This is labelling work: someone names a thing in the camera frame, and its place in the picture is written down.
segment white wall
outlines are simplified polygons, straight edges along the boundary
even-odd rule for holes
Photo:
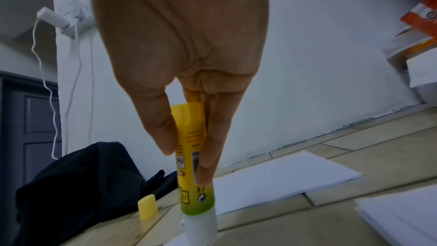
[[[61,1],[55,0],[55,7]],[[261,68],[235,115],[220,165],[418,104],[382,58],[379,46],[399,30],[397,20],[420,1],[270,0]],[[58,34],[56,42],[65,115],[77,60],[72,40]],[[173,157],[160,154],[116,83],[96,31],[81,38],[81,56],[84,66],[69,116],[69,152],[88,144],[92,59],[91,142],[120,141],[145,177],[159,169],[173,171]],[[177,83],[167,92],[171,104],[183,102]],[[66,132],[62,135],[65,142]]]
[[[48,55],[41,55],[46,60]],[[57,81],[56,66],[43,63],[44,78],[48,81]],[[30,49],[24,48],[12,41],[0,40],[0,71],[20,74],[41,79],[38,60]]]

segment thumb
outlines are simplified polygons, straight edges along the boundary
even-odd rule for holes
[[[164,155],[171,155],[178,145],[178,129],[172,116],[165,88],[128,91],[145,130]]]

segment glue stick label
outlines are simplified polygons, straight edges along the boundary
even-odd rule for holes
[[[202,128],[188,132],[179,130],[179,145],[176,148],[179,198],[181,210],[187,215],[202,214],[215,202],[213,186],[198,186],[195,181],[204,137]]]

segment yellow cap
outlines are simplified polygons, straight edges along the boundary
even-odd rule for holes
[[[147,195],[138,201],[138,211],[140,212],[140,219],[146,220],[154,216],[158,212],[156,207],[155,195]]]
[[[205,124],[205,111],[202,102],[190,102],[171,106],[172,115],[178,128],[186,124]]]

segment barcode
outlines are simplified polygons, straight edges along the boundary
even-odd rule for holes
[[[193,161],[193,170],[195,174],[197,170],[197,165],[199,164],[199,153],[200,153],[199,151],[191,153],[191,159]]]

